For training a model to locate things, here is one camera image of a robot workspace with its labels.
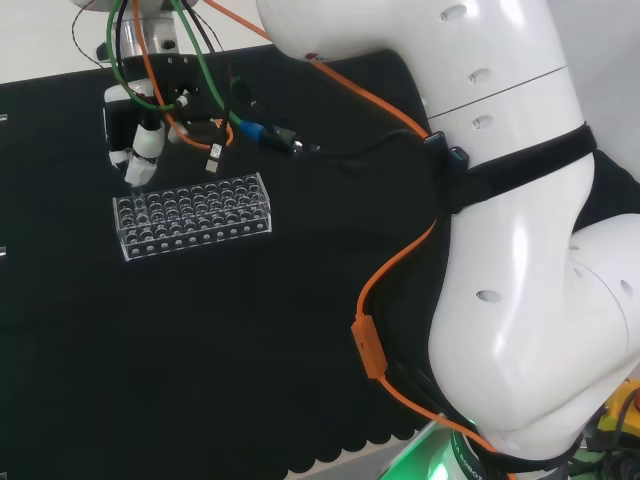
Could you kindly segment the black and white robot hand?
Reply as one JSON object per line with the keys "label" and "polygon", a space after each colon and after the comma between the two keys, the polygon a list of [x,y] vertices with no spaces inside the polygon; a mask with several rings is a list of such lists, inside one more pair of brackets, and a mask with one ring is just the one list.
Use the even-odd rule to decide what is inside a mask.
{"label": "black and white robot hand", "polygon": [[124,61],[126,85],[104,92],[109,160],[133,188],[151,182],[168,142],[204,150],[217,159],[233,141],[231,122],[216,113],[215,102],[205,96],[205,79],[194,56],[153,55],[150,64],[167,112],[159,110],[140,57]]}

